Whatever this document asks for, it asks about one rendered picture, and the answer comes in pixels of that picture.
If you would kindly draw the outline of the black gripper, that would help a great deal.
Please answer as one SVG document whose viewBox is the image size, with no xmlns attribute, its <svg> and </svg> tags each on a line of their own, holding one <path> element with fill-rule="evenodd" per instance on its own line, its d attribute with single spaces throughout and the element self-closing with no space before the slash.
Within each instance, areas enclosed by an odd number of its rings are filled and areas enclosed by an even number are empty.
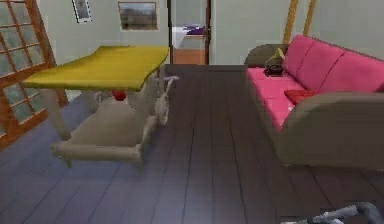
<svg viewBox="0 0 384 224">
<path fill-rule="evenodd" d="M 384 224 L 378 208 L 370 202 L 358 202 L 355 205 L 340 208 L 335 211 L 325 212 L 321 215 L 307 219 L 307 224 L 344 224 L 341 218 L 354 216 L 357 214 L 365 216 L 368 224 Z"/>
</svg>

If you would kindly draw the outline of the pink sofa with beige arms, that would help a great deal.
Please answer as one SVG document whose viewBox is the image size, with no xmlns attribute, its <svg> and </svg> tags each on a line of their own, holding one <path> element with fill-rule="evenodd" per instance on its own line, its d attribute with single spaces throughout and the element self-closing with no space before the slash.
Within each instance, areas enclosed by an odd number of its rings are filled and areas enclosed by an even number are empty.
<svg viewBox="0 0 384 224">
<path fill-rule="evenodd" d="M 265 62 L 281 48 L 281 76 Z M 283 164 L 384 170 L 384 59 L 304 35 L 249 51 L 245 85 Z M 312 90 L 293 105 L 285 90 Z"/>
</svg>

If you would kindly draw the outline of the red cushion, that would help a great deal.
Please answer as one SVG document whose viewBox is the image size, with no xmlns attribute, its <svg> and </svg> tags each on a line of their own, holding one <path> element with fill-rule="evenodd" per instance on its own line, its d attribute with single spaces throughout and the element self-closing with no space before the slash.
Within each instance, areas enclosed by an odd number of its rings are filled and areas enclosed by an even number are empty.
<svg viewBox="0 0 384 224">
<path fill-rule="evenodd" d="M 316 92 L 312 90 L 285 90 L 284 95 L 290 103 L 297 105 L 302 100 L 315 96 Z"/>
</svg>

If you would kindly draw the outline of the black and olive bag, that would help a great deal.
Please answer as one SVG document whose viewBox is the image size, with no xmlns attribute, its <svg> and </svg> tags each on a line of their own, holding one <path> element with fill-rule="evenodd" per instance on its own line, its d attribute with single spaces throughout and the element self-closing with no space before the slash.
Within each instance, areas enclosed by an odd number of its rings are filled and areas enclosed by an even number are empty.
<svg viewBox="0 0 384 224">
<path fill-rule="evenodd" d="M 284 52 L 278 48 L 275 53 L 265 62 L 264 74 L 266 76 L 281 76 L 284 72 L 282 62 L 285 60 Z"/>
</svg>

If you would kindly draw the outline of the brown room door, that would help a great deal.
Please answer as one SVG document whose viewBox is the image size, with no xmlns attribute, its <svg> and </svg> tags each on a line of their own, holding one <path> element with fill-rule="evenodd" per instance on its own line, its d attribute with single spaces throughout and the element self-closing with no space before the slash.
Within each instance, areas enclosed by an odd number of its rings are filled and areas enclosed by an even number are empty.
<svg viewBox="0 0 384 224">
<path fill-rule="evenodd" d="M 211 42 L 211 0 L 206 0 L 206 13 L 205 13 L 205 32 L 204 32 L 204 59 L 205 65 L 209 65 L 210 61 L 210 42 Z"/>
</svg>

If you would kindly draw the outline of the white bed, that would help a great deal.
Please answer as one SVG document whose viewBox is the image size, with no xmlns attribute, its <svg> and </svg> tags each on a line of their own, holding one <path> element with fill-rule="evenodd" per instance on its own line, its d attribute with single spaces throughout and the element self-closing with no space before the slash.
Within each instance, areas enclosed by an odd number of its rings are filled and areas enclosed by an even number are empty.
<svg viewBox="0 0 384 224">
<path fill-rule="evenodd" d="M 172 45 L 175 49 L 204 49 L 204 37 L 202 35 L 187 35 L 187 26 L 175 26 L 172 28 Z"/>
</svg>

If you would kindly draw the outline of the yellow top beige table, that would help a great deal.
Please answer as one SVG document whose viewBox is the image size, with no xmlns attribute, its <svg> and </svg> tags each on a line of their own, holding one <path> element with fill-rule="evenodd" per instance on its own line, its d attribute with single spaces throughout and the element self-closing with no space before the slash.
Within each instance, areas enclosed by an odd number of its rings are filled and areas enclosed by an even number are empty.
<svg viewBox="0 0 384 224">
<path fill-rule="evenodd" d="M 168 123 L 169 90 L 179 78 L 168 76 L 167 46 L 101 46 L 94 53 L 44 69 L 22 84 L 36 89 L 60 141 L 52 154 L 74 160 L 128 162 L 141 169 L 144 151 L 158 126 Z M 79 90 L 91 114 L 69 130 L 58 108 L 56 89 Z M 117 101 L 112 91 L 124 91 Z"/>
</svg>

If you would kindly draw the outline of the brown framed landscape picture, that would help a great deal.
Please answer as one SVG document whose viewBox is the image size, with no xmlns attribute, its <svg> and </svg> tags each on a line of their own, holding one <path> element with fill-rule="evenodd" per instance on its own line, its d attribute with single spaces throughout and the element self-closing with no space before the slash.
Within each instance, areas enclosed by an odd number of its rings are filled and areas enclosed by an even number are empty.
<svg viewBox="0 0 384 224">
<path fill-rule="evenodd" d="M 156 2 L 119 1 L 118 10 L 123 30 L 157 30 Z"/>
</svg>

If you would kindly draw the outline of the wooden framed glass window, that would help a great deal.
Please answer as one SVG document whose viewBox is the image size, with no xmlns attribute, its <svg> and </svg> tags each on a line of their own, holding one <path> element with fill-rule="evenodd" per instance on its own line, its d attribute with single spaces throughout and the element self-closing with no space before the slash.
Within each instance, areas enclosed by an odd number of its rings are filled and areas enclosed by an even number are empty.
<svg viewBox="0 0 384 224">
<path fill-rule="evenodd" d="M 46 120 L 39 92 L 22 82 L 55 65 L 38 0 L 0 0 L 0 150 Z"/>
</svg>

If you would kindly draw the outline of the orange wooden post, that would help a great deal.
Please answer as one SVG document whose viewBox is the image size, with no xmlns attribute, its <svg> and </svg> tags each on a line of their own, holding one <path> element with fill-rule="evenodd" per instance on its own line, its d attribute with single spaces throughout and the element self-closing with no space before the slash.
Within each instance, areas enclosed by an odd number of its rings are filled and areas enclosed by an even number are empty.
<svg viewBox="0 0 384 224">
<path fill-rule="evenodd" d="M 317 0 L 310 0 L 302 34 L 308 36 Z"/>
<path fill-rule="evenodd" d="M 298 7 L 299 0 L 290 0 L 288 14 L 286 19 L 286 25 L 283 35 L 283 43 L 288 44 L 291 39 L 292 29 L 295 22 L 296 11 Z"/>
</svg>

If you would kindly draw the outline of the white framed wall picture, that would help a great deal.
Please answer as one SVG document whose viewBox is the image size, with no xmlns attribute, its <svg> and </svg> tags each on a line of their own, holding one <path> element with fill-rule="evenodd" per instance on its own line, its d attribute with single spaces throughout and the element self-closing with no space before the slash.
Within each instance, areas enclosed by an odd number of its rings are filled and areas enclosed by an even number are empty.
<svg viewBox="0 0 384 224">
<path fill-rule="evenodd" d="M 86 23 L 92 20 L 89 0 L 72 0 L 76 21 Z"/>
</svg>

